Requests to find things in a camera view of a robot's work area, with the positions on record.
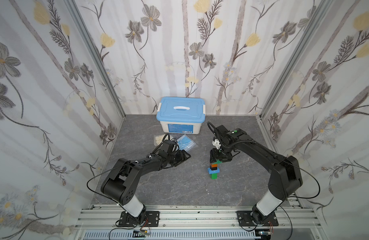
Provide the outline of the long green lego brick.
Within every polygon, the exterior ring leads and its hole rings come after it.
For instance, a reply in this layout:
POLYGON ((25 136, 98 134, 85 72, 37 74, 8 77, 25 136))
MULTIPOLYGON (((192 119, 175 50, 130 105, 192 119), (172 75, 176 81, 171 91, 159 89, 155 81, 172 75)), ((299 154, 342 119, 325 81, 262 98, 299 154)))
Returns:
POLYGON ((212 163, 212 165, 219 165, 219 164, 222 164, 221 161, 217 160, 216 162, 212 163))

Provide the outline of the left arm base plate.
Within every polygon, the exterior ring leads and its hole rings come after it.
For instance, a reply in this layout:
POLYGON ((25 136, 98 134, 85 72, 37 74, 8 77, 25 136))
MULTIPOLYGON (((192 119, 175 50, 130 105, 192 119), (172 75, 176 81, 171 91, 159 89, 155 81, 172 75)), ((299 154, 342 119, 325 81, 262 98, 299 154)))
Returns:
POLYGON ((146 211, 142 212, 138 217, 133 217, 131 214, 122 212, 119 220, 115 223, 117 227, 134 227, 145 226, 155 228, 158 227, 160 220, 159 211, 146 211))

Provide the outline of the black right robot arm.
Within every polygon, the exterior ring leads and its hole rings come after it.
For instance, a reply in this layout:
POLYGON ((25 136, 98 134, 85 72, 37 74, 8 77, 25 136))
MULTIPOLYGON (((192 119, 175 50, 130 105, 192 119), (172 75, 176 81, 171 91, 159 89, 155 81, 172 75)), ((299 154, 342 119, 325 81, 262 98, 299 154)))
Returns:
POLYGON ((208 169, 210 175, 219 173, 218 164, 230 162, 240 153, 251 157, 270 174, 265 195, 252 207, 248 215, 239 216, 240 221, 247 221, 246 226, 270 224, 276 219, 275 210, 303 185, 301 173, 304 169, 299 166, 295 157, 285 157, 268 149, 240 128, 229 131, 225 126, 215 127, 211 122, 208 122, 207 126, 214 135, 214 148, 210 151, 208 169))

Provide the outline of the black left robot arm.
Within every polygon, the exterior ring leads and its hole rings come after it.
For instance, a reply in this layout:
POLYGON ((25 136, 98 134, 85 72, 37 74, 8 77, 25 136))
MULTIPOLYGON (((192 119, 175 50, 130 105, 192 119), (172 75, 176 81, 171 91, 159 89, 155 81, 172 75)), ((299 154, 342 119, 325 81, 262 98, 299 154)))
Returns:
POLYGON ((165 134, 161 143, 145 158, 140 160, 121 158, 112 169, 94 176, 92 179, 107 174, 100 192, 92 192, 117 203, 132 225, 141 226, 147 222, 148 217, 146 206, 135 195, 140 178, 152 172, 177 167, 190 158, 191 155, 181 150, 176 140, 165 134))

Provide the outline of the blue lego brick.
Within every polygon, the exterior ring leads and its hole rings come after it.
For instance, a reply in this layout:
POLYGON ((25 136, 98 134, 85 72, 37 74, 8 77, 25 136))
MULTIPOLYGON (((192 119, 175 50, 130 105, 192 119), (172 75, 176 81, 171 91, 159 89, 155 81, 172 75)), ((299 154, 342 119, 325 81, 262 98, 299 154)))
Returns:
POLYGON ((220 172, 220 169, 218 169, 218 168, 216 168, 216 169, 212 169, 212 168, 208 168, 208 173, 210 174, 210 175, 212 175, 212 174, 218 174, 220 172))

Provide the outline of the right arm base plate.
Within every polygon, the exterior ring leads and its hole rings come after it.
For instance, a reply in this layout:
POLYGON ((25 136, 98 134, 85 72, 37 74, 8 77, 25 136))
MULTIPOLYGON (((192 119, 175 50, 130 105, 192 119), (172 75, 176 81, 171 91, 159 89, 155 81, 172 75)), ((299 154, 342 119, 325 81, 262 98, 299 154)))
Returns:
POLYGON ((252 211, 236 211, 238 223, 240 227, 277 227, 279 226, 278 218, 275 212, 266 217, 260 217, 257 223, 254 219, 252 211))

